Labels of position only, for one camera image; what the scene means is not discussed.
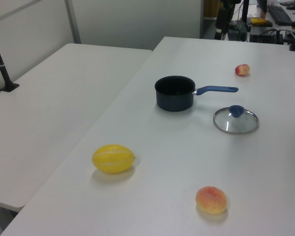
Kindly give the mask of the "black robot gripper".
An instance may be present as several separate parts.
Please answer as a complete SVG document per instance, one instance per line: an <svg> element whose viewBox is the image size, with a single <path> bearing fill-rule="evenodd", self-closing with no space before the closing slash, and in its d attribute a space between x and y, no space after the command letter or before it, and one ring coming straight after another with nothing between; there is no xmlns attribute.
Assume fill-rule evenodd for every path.
<svg viewBox="0 0 295 236"><path fill-rule="evenodd" d="M228 16L228 9L221 7L218 11L217 19L216 19L216 31L214 35L214 39L220 40L228 40L228 29L229 27L226 26Z"/></svg>

